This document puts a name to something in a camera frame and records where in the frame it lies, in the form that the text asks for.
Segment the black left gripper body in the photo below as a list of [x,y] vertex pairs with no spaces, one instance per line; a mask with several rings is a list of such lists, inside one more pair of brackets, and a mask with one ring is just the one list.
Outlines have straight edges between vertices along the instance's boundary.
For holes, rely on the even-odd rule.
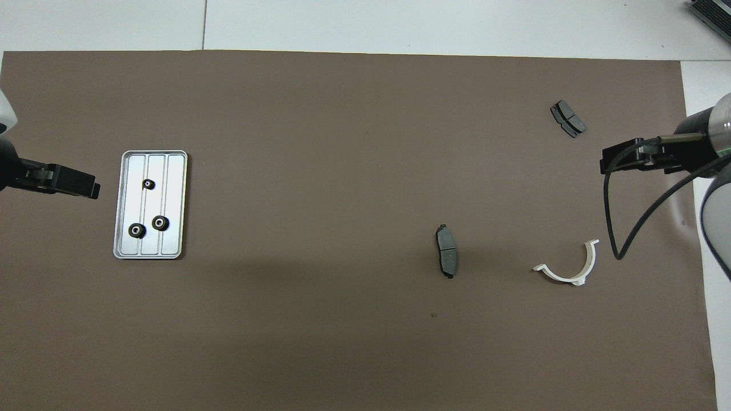
[[46,180],[52,177],[53,171],[49,164],[22,159],[15,146],[8,139],[1,138],[1,190],[10,187],[55,194],[57,190],[45,187]]

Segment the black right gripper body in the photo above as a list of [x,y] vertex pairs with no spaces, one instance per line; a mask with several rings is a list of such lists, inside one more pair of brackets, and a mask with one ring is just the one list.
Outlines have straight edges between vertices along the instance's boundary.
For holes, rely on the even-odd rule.
[[718,159],[718,154],[708,137],[710,114],[711,110],[703,110],[690,115],[682,120],[674,131],[676,134],[702,133],[704,135],[702,140],[664,146],[660,154],[650,157],[650,165],[642,166],[641,170],[663,170],[666,174],[673,174],[679,170],[695,172],[700,167]]

